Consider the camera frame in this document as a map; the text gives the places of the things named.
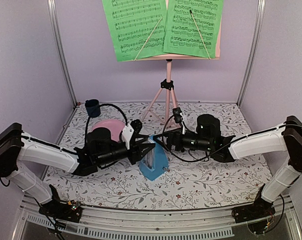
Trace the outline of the blue melodica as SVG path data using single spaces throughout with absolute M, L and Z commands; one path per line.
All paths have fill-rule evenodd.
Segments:
M 153 169 L 149 169 L 142 164 L 142 160 L 139 162 L 139 170 L 142 175 L 150 181 L 153 181 L 160 177 L 168 169 L 168 157 L 163 149 L 163 147 L 156 142 L 155 147 L 155 158 L 153 162 Z

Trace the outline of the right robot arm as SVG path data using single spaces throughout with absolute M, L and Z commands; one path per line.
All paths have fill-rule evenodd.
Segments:
M 194 150 L 207 152 L 206 158 L 220 163 L 232 163 L 249 156 L 262 155 L 270 163 L 276 157 L 274 175 L 257 193 L 249 213 L 260 218 L 276 198 L 302 174 L 302 122 L 296 116 L 266 130 L 241 136 L 222 136 L 220 121 L 203 114 L 197 119 L 196 131 L 190 131 L 177 118 L 179 128 L 163 129 L 153 139 L 171 154 L 174 151 Z

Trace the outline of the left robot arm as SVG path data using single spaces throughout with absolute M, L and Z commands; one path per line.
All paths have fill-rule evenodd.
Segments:
M 21 124 L 13 123 L 0 134 L 0 178 L 12 181 L 45 205 L 54 217 L 61 217 L 65 206 L 59 202 L 57 191 L 43 183 L 24 162 L 51 166 L 80 177 L 106 169 L 122 159 L 133 165 L 155 148 L 147 135 L 139 133 L 140 129 L 141 123 L 134 121 L 124 126 L 121 141 L 114 141 L 109 129 L 96 128 L 88 133 L 83 148 L 69 150 L 37 139 L 23 131 Z

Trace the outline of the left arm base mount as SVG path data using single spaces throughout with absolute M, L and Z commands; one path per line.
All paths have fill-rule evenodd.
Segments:
M 54 219 L 79 223 L 83 211 L 81 203 L 75 200 L 62 202 L 55 187 L 51 184 L 49 187 L 52 192 L 51 200 L 46 204 L 40 204 L 39 213 Z

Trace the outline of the green sheet music stack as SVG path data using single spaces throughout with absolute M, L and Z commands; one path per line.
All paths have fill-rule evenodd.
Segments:
M 169 0 L 163 51 L 214 59 L 220 57 L 224 1 Z

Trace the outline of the clear metronome front cover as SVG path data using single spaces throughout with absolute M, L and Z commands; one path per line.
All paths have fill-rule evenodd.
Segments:
M 153 169 L 153 162 L 154 162 L 154 158 L 155 158 L 155 147 L 156 147 L 156 142 L 151 139 L 148 138 L 147 141 L 148 144 L 152 144 L 153 148 L 147 152 L 147 154 L 143 157 L 142 159 L 142 164 L 144 166 L 146 166 L 149 169 Z

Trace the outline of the green sheet music page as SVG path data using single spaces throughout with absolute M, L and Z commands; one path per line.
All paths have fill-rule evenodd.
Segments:
M 166 1 L 104 0 L 102 4 L 117 61 L 164 54 Z

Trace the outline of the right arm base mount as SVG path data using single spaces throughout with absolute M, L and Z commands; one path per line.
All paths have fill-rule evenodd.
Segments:
M 258 194 L 253 203 L 243 206 L 234 207 L 231 215 L 236 223 L 243 223 L 260 218 L 270 217 L 269 220 L 261 220 L 248 224 L 248 229 L 254 235 L 263 235 L 271 230 L 275 209 L 273 202 L 267 202 Z

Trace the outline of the pink music stand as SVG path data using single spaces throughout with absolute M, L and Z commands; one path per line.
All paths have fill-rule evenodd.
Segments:
M 173 104 L 174 107 L 177 106 L 177 99 L 176 99 L 176 95 L 174 92 L 174 85 L 173 85 L 173 81 L 171 79 L 171 71 L 172 71 L 172 60 L 174 58 L 177 59 L 182 59 L 184 57 L 186 57 L 186 55 L 175 55 L 175 54 L 166 54 L 164 52 L 164 54 L 162 55 L 158 55 L 158 57 L 160 57 L 161 59 L 165 59 L 166 60 L 166 74 L 167 74 L 167 78 L 161 83 L 161 89 L 162 90 L 166 90 L 166 111 L 165 111 L 165 118 L 168 119 L 169 116 L 169 105 Z

